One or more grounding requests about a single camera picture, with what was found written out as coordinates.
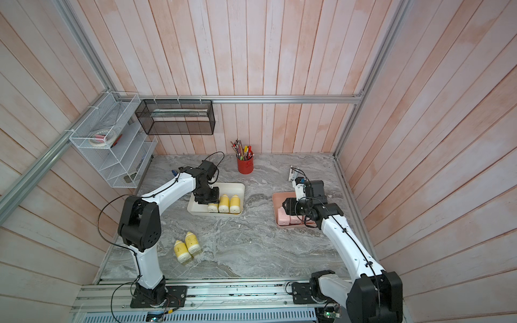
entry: gray marble surface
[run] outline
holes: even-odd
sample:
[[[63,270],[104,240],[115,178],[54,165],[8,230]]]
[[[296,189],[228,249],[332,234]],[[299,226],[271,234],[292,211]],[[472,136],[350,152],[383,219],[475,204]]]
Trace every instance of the gray marble surface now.
[[[210,157],[217,162],[220,154]],[[197,167],[206,157],[199,155],[157,156],[151,162],[139,194],[149,192],[174,176],[172,169]],[[245,204],[239,218],[193,216],[187,212],[190,194],[169,207],[161,217],[162,235],[158,241],[160,267],[168,279],[188,278],[308,278],[312,272],[330,269],[349,277],[345,265],[330,240],[318,229],[277,228],[271,196],[291,192],[287,180],[289,166],[302,169],[309,179],[323,180],[329,202],[337,203],[351,227],[349,207],[339,187],[333,157],[314,155],[255,155],[254,171],[242,175],[235,156],[226,156],[219,165],[220,182],[239,182],[246,186]],[[185,240],[191,231],[197,235],[203,252],[186,264],[174,254],[176,239]],[[136,269],[127,250],[114,247],[101,279],[132,279]]]

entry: aluminum rail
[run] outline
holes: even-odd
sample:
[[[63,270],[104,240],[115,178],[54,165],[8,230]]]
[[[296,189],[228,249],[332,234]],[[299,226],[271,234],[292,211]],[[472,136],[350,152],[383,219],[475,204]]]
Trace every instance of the aluminum rail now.
[[[348,139],[348,136],[350,135],[352,127],[354,126],[354,124],[357,120],[357,117],[359,116],[359,113],[361,112],[362,107],[363,107],[364,103],[366,102],[368,95],[371,92],[373,84],[375,83],[375,80],[377,80],[377,77],[379,76],[379,74],[382,70],[382,67],[386,63],[386,58],[388,57],[389,52],[393,48],[395,39],[397,38],[397,35],[399,34],[400,29],[402,28],[402,25],[404,24],[405,18],[407,17],[407,13],[409,12],[409,9],[412,4],[413,4],[413,0],[402,0],[399,3],[397,12],[396,12],[395,16],[393,17],[393,20],[391,21],[390,28],[383,41],[383,45],[381,46],[381,50],[379,51],[379,54],[377,55],[377,58],[375,59],[373,68],[370,71],[370,74],[368,74],[368,78],[366,80],[365,86],[364,86],[363,90],[361,91],[361,101],[358,102],[357,106],[354,107],[354,110],[352,111],[352,115],[348,119],[348,122],[345,126],[345,130],[341,134],[341,137],[339,139],[339,143],[337,146],[338,148],[334,152],[334,156],[336,156],[337,158],[343,151],[345,142]]]
[[[185,307],[188,310],[268,309],[282,307],[323,307],[319,304],[294,304],[293,296],[285,292],[288,282],[308,283],[308,278],[224,278],[166,280],[166,286],[187,286]],[[99,285],[81,287],[71,312],[108,312],[113,291],[128,281],[101,281]],[[131,309],[130,284],[120,287],[113,297],[113,311]]]
[[[107,93],[101,93],[94,102],[100,102],[106,95]],[[0,199],[0,225],[7,220],[52,166],[64,155],[72,144],[69,138],[73,133],[73,129],[75,129],[93,109],[95,109],[94,106],[86,109],[81,117],[65,130],[45,153],[6,190],[7,193]]]
[[[86,58],[91,63],[93,69],[95,70],[97,76],[105,87],[104,91],[110,90],[115,91],[115,85],[111,80],[108,72],[104,68],[104,65],[101,63],[97,52],[94,47],[88,40],[88,37],[84,34],[83,27],[79,22],[79,18],[74,13],[72,6],[69,3],[69,0],[52,0],[54,6],[56,7],[59,15],[63,18],[65,23],[68,25],[68,29],[74,36],[75,40],[79,43],[79,47],[83,49]]]
[[[180,96],[139,96],[140,99],[168,100],[211,100],[212,103],[351,103],[358,104],[361,95],[180,95]]]

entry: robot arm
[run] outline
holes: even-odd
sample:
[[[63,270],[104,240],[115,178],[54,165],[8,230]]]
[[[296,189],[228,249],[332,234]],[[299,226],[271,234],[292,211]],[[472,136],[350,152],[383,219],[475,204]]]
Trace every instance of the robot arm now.
[[[323,182],[309,181],[291,168],[289,180],[296,192],[294,209],[289,215],[300,214],[313,220],[330,239],[345,263],[352,282],[339,278],[330,270],[312,274],[313,298],[332,299],[346,306],[352,323],[402,321],[402,281],[395,272],[386,272],[368,253],[335,203],[328,203]]]
[[[175,178],[141,197],[130,196],[124,202],[118,234],[133,251],[139,271],[135,295],[150,306],[163,305],[167,289],[158,263],[157,245],[161,235],[160,215],[183,195],[193,192],[200,204],[216,203],[219,188],[210,180],[217,167],[204,160],[197,168],[183,167]]]

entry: white wire mesh shelf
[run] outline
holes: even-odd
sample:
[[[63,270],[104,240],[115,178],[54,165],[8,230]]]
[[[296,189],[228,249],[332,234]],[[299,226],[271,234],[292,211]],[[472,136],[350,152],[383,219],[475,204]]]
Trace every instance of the white wire mesh shelf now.
[[[128,125],[139,104],[135,93],[108,93],[70,137],[111,187],[136,188],[158,143],[146,141],[139,122]]]

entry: wooden wall panel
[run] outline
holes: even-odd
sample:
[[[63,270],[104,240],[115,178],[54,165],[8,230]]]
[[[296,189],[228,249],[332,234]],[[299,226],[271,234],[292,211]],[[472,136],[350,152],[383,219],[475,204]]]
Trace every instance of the wooden wall panel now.
[[[310,95],[362,89],[400,0],[130,2],[71,0],[117,90]],[[351,113],[347,104],[215,111],[217,134],[160,136],[157,153],[232,152],[237,137],[254,152],[332,152]]]
[[[0,194],[103,90],[53,2],[0,3]],[[96,229],[100,209],[129,192],[110,188],[69,149],[0,228],[4,320],[66,319],[109,246]],[[107,239],[113,239],[122,205],[122,200],[113,203],[101,216]]]
[[[415,322],[517,316],[516,13],[416,1],[340,156]]]

